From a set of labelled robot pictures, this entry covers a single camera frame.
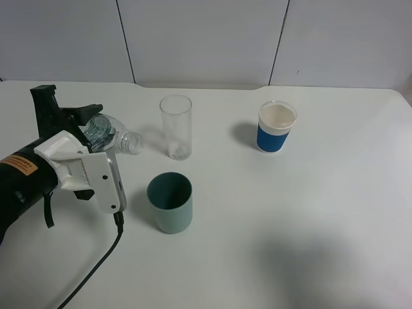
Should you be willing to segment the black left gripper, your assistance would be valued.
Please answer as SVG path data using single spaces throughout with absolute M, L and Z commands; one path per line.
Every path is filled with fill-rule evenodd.
M 103 110 L 102 104 L 90 104 L 78 108 L 61 109 L 55 98 L 56 86 L 41 85 L 30 90 L 35 107 L 35 115 L 39 138 L 37 144 L 41 145 L 58 133 L 64 131 L 79 141 L 81 146 L 90 150 L 90 143 L 81 132 L 79 126 L 85 126 L 90 119 Z M 46 199 L 52 195 L 52 191 L 61 187 L 64 190 L 73 191 L 79 200 L 89 200 L 93 195 L 93 189 L 75 182 L 72 175 L 67 174 L 60 178 L 51 165 L 40 154 L 37 155 L 37 181 L 38 188 Z

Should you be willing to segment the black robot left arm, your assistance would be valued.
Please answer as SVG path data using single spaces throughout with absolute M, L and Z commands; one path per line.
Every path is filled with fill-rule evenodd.
M 39 138 L 1 160 L 1 239 L 7 229 L 40 199 L 44 200 L 47 227 L 54 226 L 51 197 L 58 186 L 57 173 L 34 149 L 61 131 L 71 133 L 91 150 L 91 142 L 80 127 L 103 110 L 101 104 L 60 108 L 56 86 L 41 85 L 30 90 L 35 107 Z

